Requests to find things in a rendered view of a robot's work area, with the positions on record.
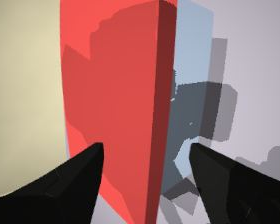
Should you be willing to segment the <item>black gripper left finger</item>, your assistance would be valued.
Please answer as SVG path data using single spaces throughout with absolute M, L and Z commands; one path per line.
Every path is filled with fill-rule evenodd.
M 0 224 L 91 224 L 104 164 L 95 142 L 35 181 L 0 197 Z

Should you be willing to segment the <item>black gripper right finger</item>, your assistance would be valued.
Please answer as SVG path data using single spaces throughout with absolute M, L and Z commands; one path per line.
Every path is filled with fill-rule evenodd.
M 280 224 L 280 181 L 200 143 L 189 152 L 211 224 Z

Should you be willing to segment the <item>red rectangular slab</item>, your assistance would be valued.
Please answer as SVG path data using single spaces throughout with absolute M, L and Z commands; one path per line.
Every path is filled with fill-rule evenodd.
M 70 158 L 104 144 L 99 194 L 128 224 L 156 224 L 178 0 L 60 0 Z

